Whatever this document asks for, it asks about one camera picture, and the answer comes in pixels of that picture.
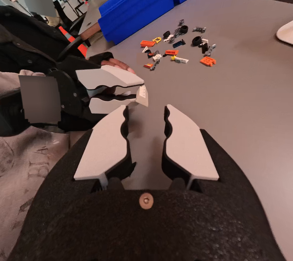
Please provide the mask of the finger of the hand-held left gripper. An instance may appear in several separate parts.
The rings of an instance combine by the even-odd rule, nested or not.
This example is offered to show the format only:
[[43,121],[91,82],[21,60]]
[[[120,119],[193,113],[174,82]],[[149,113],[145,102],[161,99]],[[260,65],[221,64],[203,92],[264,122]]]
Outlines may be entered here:
[[90,99],[89,109],[92,114],[109,114],[135,101],[136,95],[95,95]]
[[134,87],[144,85],[144,80],[139,76],[123,70],[103,65],[96,69],[76,70],[77,79],[87,90],[96,90],[101,87]]

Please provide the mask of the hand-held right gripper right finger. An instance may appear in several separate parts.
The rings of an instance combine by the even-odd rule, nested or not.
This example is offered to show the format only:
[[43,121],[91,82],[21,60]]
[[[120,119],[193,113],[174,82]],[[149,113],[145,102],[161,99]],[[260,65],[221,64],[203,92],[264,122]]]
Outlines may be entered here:
[[198,125],[170,104],[165,106],[164,121],[164,174],[170,179],[182,178],[185,184],[192,184],[195,179],[218,181],[218,172]]

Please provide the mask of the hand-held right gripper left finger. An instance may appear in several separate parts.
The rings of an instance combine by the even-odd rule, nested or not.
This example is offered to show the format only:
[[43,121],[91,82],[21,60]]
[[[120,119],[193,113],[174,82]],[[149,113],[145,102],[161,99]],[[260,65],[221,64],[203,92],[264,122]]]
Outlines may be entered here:
[[108,183],[112,177],[123,180],[136,166],[132,162],[128,136],[128,106],[122,105],[94,127],[76,169],[74,179],[98,179]]

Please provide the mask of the pile of lego pieces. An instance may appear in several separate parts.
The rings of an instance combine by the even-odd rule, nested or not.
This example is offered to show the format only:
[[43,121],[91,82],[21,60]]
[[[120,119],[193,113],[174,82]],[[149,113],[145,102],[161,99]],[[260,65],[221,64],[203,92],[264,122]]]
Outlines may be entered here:
[[217,45],[204,35],[206,30],[204,26],[189,28],[185,20],[181,19],[174,31],[167,30],[161,37],[150,41],[142,40],[139,44],[142,53],[138,54],[138,58],[146,62],[144,68],[153,71],[163,58],[172,64],[187,64],[195,53],[202,65],[212,67],[216,64],[212,52]]

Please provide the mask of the orange traffic cone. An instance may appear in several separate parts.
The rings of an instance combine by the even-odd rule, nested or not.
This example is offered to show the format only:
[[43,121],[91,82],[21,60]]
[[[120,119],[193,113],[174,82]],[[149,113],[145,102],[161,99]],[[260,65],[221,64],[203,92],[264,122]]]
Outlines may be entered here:
[[62,26],[59,26],[58,29],[69,41],[69,45],[60,53],[60,55],[58,56],[58,60],[64,60],[68,55],[72,54],[72,52],[75,50],[79,50],[79,52],[81,52],[81,54],[86,58],[87,47],[83,44],[83,39],[81,39],[80,36],[76,38],[73,37]]

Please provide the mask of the brown topped desk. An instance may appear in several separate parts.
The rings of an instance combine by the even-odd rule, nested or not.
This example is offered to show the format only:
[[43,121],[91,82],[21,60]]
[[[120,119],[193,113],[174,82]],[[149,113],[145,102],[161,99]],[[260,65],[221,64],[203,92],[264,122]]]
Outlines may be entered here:
[[99,6],[91,2],[79,30],[82,40],[87,40],[101,30],[98,20],[101,18]]

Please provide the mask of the black office chair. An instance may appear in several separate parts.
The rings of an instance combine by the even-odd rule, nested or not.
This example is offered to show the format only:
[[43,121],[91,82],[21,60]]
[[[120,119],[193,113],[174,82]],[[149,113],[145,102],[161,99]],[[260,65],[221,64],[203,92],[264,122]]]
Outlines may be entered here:
[[0,8],[0,70],[47,74],[70,44],[63,33],[12,6]]

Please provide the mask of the person's grey sweatshirt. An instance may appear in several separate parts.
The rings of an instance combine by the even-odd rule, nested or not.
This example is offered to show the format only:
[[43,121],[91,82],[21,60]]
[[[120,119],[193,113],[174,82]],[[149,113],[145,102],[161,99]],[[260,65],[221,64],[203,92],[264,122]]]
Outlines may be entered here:
[[56,118],[60,114],[57,80],[43,73],[21,70],[1,72],[0,253],[7,260],[22,229],[31,203],[54,165],[86,130],[63,131],[59,127],[35,127],[21,113],[19,76],[24,78],[36,108],[34,115]]

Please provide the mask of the white book stand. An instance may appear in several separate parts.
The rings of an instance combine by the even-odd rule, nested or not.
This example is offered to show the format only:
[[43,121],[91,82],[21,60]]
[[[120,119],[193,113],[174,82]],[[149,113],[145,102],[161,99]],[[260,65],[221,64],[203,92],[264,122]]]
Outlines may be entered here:
[[293,21],[279,28],[276,32],[276,38],[284,43],[293,45]]

